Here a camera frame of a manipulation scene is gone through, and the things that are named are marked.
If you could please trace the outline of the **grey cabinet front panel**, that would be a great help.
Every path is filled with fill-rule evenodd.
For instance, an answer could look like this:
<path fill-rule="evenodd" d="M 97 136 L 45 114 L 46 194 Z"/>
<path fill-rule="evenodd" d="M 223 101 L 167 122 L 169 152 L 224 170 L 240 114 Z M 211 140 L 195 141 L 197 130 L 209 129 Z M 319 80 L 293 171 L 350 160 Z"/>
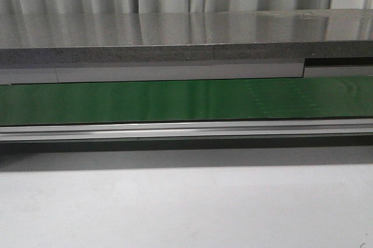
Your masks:
<path fill-rule="evenodd" d="M 3 65 L 1 84 L 371 76 L 372 57 Z"/>

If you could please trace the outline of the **green conveyor belt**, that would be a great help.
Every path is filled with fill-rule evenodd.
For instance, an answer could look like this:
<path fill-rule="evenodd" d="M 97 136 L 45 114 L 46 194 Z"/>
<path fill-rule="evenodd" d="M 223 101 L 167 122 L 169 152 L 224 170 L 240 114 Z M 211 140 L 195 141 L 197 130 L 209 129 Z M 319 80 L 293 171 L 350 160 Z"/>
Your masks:
<path fill-rule="evenodd" d="M 370 76 L 1 86 L 1 125 L 370 116 Z"/>

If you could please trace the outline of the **aluminium conveyor frame rail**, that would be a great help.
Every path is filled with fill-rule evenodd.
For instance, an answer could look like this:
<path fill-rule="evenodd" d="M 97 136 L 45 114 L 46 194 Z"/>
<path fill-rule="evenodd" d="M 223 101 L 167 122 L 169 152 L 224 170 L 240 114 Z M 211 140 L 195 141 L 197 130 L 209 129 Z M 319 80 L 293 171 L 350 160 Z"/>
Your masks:
<path fill-rule="evenodd" d="M 1 127 L 2 142 L 130 138 L 208 138 L 372 133 L 371 118 L 207 121 Z"/>

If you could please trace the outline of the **grey stone countertop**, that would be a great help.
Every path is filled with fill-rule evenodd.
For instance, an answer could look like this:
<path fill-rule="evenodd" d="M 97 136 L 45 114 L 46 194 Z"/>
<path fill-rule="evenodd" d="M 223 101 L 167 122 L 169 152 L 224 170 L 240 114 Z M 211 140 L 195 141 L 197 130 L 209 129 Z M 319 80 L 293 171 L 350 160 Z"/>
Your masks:
<path fill-rule="evenodd" d="M 372 11 L 1 16 L 1 66 L 372 56 Z"/>

